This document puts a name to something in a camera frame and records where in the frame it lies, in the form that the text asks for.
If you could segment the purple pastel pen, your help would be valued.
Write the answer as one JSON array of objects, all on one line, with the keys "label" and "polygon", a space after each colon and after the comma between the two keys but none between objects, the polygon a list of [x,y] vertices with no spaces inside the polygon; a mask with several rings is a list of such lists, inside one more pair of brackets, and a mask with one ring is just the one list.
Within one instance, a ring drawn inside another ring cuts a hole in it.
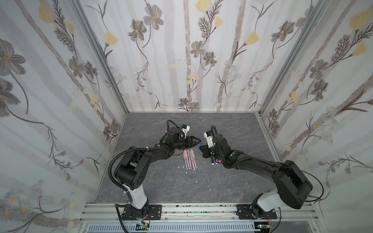
[{"label": "purple pastel pen", "polygon": [[188,162],[188,169],[192,169],[192,163],[191,163],[191,160],[190,160],[190,153],[189,153],[189,150],[186,151],[186,157],[187,157],[187,162]]}]

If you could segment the green pastel pen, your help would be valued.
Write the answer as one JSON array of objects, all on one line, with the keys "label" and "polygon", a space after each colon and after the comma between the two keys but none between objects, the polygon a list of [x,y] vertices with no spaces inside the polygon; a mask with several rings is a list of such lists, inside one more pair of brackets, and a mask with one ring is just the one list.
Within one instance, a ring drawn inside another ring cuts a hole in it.
[{"label": "green pastel pen", "polygon": [[191,153],[190,150],[188,151],[188,153],[189,153],[189,162],[190,162],[191,168],[192,168],[193,170],[195,170],[195,166],[194,166],[193,158],[192,158],[192,153]]}]

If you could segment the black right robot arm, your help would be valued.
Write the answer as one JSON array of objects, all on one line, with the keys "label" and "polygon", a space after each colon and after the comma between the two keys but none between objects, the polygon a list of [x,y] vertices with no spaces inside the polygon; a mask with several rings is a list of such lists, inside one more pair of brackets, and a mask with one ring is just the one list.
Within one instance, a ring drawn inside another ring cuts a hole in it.
[{"label": "black right robot arm", "polygon": [[308,172],[299,169],[293,161],[273,162],[234,150],[215,126],[211,126],[204,137],[207,140],[207,144],[201,146],[204,158],[218,159],[226,169],[249,171],[275,184],[274,190],[260,193],[248,207],[239,207],[238,216],[263,219],[285,206],[299,210],[308,201],[313,185],[307,178]]}]

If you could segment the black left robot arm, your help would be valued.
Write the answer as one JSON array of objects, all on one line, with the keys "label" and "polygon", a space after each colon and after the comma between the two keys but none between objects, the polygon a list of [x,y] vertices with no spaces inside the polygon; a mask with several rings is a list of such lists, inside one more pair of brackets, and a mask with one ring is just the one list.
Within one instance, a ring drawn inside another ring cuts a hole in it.
[{"label": "black left robot arm", "polygon": [[149,199],[142,184],[151,163],[167,160],[174,156],[176,150],[185,151],[201,143],[201,139],[187,135],[189,126],[179,126],[170,119],[166,124],[165,134],[154,147],[130,147],[116,155],[108,164],[107,172],[111,182],[129,198],[128,204],[115,205],[120,220],[131,217],[145,219],[150,216]]}]

